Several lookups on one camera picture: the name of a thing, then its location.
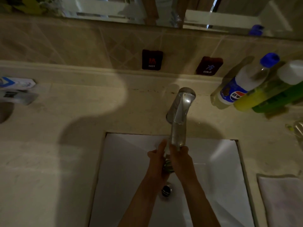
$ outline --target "tiled wall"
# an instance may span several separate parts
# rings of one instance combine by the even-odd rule
[[[267,52],[303,58],[303,42],[121,23],[0,15],[0,60],[141,70],[142,49],[164,52],[161,72],[195,74],[203,56],[221,57],[225,74]]]

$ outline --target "person's left arm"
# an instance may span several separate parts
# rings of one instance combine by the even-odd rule
[[[150,158],[148,170],[118,227],[147,227],[149,225],[157,194],[165,186],[169,177],[168,173],[163,172],[166,143],[167,141],[163,140],[157,150],[147,153]]]

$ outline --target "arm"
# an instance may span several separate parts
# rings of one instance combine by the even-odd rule
[[[118,227],[147,227],[158,192],[165,186],[169,174],[162,171],[164,164],[163,140],[157,150],[148,152],[149,167]]]
[[[172,167],[183,186],[193,226],[220,227],[197,179],[192,158],[188,154],[188,147],[183,146],[180,151],[177,151],[177,148],[170,144],[169,149]]]

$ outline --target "hand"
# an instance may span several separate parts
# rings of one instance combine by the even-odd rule
[[[164,149],[166,147],[167,140],[162,140],[158,149],[149,151],[147,156],[150,158],[149,167],[143,181],[149,184],[149,187],[153,191],[158,193],[165,186],[169,173],[163,171],[163,164],[165,162]]]
[[[188,154],[188,147],[180,147],[180,151],[177,147],[169,144],[170,159],[172,161],[172,168],[174,169],[176,176],[182,183],[182,185],[197,182],[197,176],[195,172],[194,163],[191,156]]]

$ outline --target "chrome faucet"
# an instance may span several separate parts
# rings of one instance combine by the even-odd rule
[[[195,98],[196,94],[194,90],[188,87],[180,88],[172,106],[166,114],[167,122],[172,125],[169,142],[178,149],[185,145],[187,112]],[[164,169],[168,172],[173,172],[169,154],[166,154],[165,158]]]

